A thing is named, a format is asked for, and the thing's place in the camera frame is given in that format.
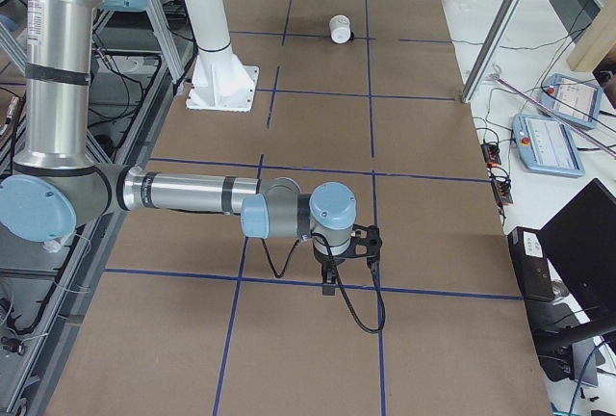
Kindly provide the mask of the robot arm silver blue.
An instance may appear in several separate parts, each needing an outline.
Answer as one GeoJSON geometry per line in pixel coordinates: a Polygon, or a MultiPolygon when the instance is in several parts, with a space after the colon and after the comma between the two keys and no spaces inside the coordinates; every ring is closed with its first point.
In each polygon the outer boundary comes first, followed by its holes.
{"type": "Polygon", "coordinates": [[[46,242],[119,210],[237,215],[246,237],[311,240],[330,293],[359,243],[355,196],[346,185],[328,182],[305,194],[287,178],[164,174],[88,157],[94,14],[103,7],[141,11],[148,2],[28,0],[26,141],[1,185],[1,222],[22,239],[46,242]]]}

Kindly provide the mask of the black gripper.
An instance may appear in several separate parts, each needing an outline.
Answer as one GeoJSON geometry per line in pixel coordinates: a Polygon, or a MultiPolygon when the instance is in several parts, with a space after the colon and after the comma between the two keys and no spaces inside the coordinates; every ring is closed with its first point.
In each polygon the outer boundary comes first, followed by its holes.
{"type": "Polygon", "coordinates": [[[341,254],[329,254],[324,245],[314,242],[313,252],[317,261],[321,264],[321,293],[324,296],[334,296],[336,294],[337,276],[335,271],[330,268],[331,262],[334,261],[336,266],[345,263],[346,260],[356,259],[359,257],[355,253],[353,247],[349,247],[341,254]]]}

